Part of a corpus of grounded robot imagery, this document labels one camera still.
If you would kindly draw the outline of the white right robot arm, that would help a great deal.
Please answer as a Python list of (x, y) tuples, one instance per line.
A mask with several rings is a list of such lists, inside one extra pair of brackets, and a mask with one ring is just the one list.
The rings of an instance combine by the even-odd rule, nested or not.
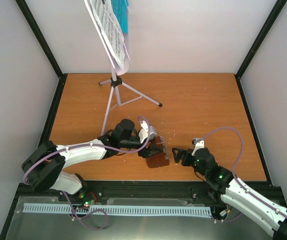
[(287, 208), (244, 183), (227, 168), (218, 165), (208, 148), (173, 148), (176, 163), (192, 167), (205, 178), (215, 201), (222, 201), (260, 226), (272, 239), (287, 240)]

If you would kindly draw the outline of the brown wooden metronome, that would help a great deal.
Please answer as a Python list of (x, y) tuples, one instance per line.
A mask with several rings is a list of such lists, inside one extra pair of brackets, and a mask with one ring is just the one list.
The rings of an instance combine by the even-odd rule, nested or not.
[[(162, 149), (162, 146), (160, 145), (159, 136), (154, 137), (151, 143), (153, 143), (154, 145)], [(156, 154), (152, 157), (146, 158), (145, 160), (146, 160), (146, 165), (151, 169), (166, 167), (170, 164), (170, 161), (165, 159), (163, 152)]]

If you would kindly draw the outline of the clear plastic metronome cover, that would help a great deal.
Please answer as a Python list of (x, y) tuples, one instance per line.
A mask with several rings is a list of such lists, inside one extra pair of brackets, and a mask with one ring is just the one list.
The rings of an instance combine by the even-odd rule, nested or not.
[(166, 160), (169, 160), (168, 150), (167, 150), (167, 146), (166, 146), (166, 143), (165, 143), (163, 136), (159, 136), (159, 144), (161, 145), (161, 148), (162, 148), (162, 151), (164, 154), (164, 158)]

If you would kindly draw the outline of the teal folder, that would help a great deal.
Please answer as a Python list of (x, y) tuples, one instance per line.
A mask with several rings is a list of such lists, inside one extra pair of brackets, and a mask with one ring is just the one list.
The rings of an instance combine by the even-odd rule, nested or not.
[(128, 0), (111, 0), (111, 5), (122, 32), (128, 34)]

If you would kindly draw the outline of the white tripod music stand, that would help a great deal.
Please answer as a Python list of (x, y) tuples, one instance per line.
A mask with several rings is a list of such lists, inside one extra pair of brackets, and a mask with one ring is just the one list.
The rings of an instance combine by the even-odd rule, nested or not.
[[(106, 110), (104, 113), (103, 124), (101, 127), (101, 135), (103, 135), (105, 133), (110, 111), (113, 108), (115, 108), (116, 106), (121, 107), (121, 106), (127, 105), (129, 103), (135, 102), (141, 98), (144, 98), (144, 99), (150, 101), (151, 103), (159, 106), (160, 108), (163, 106), (163, 104), (161, 102), (158, 102), (158, 101), (152, 99), (151, 97), (147, 96), (146, 94), (144, 94), (144, 93), (138, 91), (137, 89), (131, 87), (130, 85), (126, 84), (122, 80), (122, 78), (117, 74), (116, 68), (113, 66), (112, 60), (110, 61), (109, 66), (110, 66), (111, 77), (107, 80), (100, 81), (98, 83), (99, 86), (102, 86), (104, 84), (110, 84), (110, 92), (109, 92), (109, 97), (108, 97), (108, 101), (107, 101), (107, 105), (106, 105)], [(128, 100), (126, 102), (122, 102), (120, 91), (119, 91), (119, 86), (123, 86), (123, 87), (127, 88), (128, 90), (136, 93), (138, 95), (138, 97), (133, 98), (131, 100)]]

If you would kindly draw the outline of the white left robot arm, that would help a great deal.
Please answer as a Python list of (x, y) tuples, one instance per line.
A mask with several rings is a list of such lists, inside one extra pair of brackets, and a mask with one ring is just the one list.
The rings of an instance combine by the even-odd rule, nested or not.
[(47, 140), (22, 164), (23, 183), (30, 185), (34, 192), (56, 190), (83, 201), (88, 195), (87, 185), (79, 174), (67, 173), (65, 168), (121, 154), (136, 153), (149, 159), (163, 153), (163, 139), (156, 129), (146, 119), (140, 121), (140, 126), (136, 130), (133, 121), (123, 119), (114, 129), (88, 142), (56, 145)]

